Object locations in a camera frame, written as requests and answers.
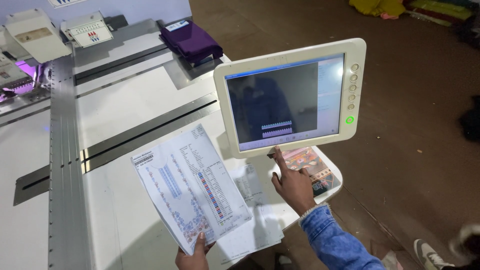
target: denim jacket sleeve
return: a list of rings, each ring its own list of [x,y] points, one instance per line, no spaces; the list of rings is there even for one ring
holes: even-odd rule
[[[370,255],[360,241],[343,231],[328,204],[308,210],[299,221],[317,257],[331,270],[380,270],[380,260]]]

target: purple fabric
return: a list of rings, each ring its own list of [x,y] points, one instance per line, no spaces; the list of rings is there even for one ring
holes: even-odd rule
[[[181,54],[189,63],[196,63],[213,54],[213,58],[220,58],[223,49],[203,29],[192,21],[189,24],[172,32],[166,28],[160,30],[160,37],[167,47],[176,54]]]

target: monitor screen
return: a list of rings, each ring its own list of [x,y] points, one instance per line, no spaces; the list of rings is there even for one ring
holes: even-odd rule
[[[344,54],[225,76],[240,151],[338,134]]]

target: green power button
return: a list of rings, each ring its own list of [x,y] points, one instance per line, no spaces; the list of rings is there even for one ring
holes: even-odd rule
[[[353,123],[353,120],[354,120],[353,116],[349,116],[345,122],[347,122],[347,124],[351,124]]]

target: barcode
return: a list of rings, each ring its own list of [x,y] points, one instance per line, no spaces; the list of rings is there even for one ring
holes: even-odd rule
[[[149,160],[149,159],[151,159],[151,158],[153,158],[153,155],[150,155],[150,156],[148,156],[148,157],[146,157],[146,158],[143,158],[143,159],[135,162],[135,166],[137,166],[138,164],[140,164],[140,163],[142,163],[142,162],[145,162],[145,161],[147,161],[147,160]]]

